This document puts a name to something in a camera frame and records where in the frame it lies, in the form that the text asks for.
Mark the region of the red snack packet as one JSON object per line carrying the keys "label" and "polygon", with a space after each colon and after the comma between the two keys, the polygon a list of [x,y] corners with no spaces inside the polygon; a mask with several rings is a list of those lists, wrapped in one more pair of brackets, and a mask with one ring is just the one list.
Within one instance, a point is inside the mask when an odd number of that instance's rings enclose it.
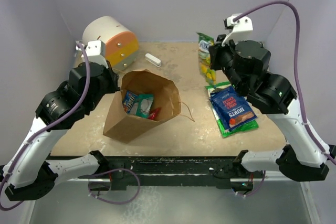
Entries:
{"label": "red snack packet", "polygon": [[153,109],[152,111],[150,111],[148,119],[149,120],[155,120],[160,111],[161,111],[161,108]]}

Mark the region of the brown paper bag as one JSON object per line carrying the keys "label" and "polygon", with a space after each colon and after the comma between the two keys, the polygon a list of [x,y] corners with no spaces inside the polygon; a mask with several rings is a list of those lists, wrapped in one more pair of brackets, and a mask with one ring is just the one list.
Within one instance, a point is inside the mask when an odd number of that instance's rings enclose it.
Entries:
{"label": "brown paper bag", "polygon": [[129,143],[180,115],[182,104],[172,80],[148,69],[130,71],[113,96],[103,135]]}

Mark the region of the blue Burts chilli chips bag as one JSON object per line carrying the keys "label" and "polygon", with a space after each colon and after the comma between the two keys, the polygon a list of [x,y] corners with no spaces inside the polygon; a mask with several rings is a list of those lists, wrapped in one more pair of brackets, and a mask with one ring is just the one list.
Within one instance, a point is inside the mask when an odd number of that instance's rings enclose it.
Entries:
{"label": "blue Burts chilli chips bag", "polygon": [[216,88],[211,92],[209,100],[223,123],[228,124],[230,131],[257,119],[245,98],[239,96],[232,86]]}

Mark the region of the green cassava chips bag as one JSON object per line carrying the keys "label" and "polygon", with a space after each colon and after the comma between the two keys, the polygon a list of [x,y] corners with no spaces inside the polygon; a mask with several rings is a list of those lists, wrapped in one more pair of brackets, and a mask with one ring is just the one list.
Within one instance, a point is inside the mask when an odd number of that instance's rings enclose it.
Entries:
{"label": "green cassava chips bag", "polygon": [[[211,92],[214,91],[216,88],[222,89],[222,88],[227,88],[229,86],[230,86],[230,82],[225,81],[225,82],[220,82],[216,85],[206,85],[205,89],[207,90],[208,96],[210,97]],[[223,123],[223,121],[218,116],[213,105],[211,105],[211,110],[217,122],[217,125],[219,127],[220,134],[223,138],[229,137],[230,135],[233,135],[238,132],[251,131],[251,130],[255,130],[259,128],[257,121],[253,120],[248,123],[244,123],[242,126],[230,131],[228,124],[226,122]]]}

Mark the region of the green yellow candy bag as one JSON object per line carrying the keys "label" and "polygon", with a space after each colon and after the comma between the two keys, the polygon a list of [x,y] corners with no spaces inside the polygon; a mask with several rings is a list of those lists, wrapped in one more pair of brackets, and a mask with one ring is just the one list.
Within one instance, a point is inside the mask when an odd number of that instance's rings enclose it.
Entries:
{"label": "green yellow candy bag", "polygon": [[214,45],[214,39],[204,33],[197,32],[198,35],[198,65],[201,75],[210,85],[216,84],[216,72],[210,68],[211,58],[209,46]]}

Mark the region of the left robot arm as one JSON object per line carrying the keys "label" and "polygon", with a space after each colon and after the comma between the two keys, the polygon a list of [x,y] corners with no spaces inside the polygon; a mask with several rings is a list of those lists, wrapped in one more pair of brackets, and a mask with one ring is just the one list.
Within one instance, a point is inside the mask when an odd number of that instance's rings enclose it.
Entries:
{"label": "left robot arm", "polygon": [[84,99],[86,85],[85,63],[71,69],[68,80],[57,90],[44,96],[26,139],[24,151],[17,151],[12,160],[1,167],[1,179],[8,183],[5,194],[10,201],[37,200],[52,188],[69,179],[94,175],[104,177],[108,161],[99,151],[65,161],[52,161],[47,157],[56,143],[75,122],[93,111],[105,94],[119,91],[118,75],[109,62],[101,65],[90,62],[90,83]]}

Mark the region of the blue M&M's packet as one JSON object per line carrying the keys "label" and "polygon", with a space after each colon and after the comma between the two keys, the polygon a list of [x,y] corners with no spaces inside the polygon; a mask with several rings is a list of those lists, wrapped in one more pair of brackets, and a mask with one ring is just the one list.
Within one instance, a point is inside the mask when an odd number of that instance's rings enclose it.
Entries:
{"label": "blue M&M's packet", "polygon": [[137,94],[135,94],[135,93],[133,93],[132,91],[129,91],[129,90],[126,91],[125,97],[122,101],[122,106],[123,106],[124,111],[126,113],[130,113],[130,111],[131,111],[134,103],[136,102],[137,98],[138,98]]}

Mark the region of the teal snack packet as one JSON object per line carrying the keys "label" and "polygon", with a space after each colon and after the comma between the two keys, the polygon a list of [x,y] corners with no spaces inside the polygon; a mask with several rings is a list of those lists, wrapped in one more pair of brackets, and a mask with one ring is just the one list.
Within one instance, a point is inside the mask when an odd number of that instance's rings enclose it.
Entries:
{"label": "teal snack packet", "polygon": [[154,101],[154,95],[153,94],[140,94],[137,98],[137,110],[136,110],[136,116],[139,116],[141,118],[148,118],[150,109],[152,107]]}

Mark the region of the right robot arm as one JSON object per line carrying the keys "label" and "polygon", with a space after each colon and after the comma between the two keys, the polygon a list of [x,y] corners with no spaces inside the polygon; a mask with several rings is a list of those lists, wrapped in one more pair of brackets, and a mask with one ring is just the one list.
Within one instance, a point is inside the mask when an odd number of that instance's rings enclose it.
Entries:
{"label": "right robot arm", "polygon": [[235,91],[272,120],[287,145],[266,152],[241,151],[235,159],[234,173],[246,177],[251,172],[279,171],[296,182],[325,180],[328,160],[335,157],[335,146],[326,144],[306,130],[300,101],[289,80],[268,71],[271,52],[257,41],[225,42],[219,35],[209,46],[211,69],[221,70]]}

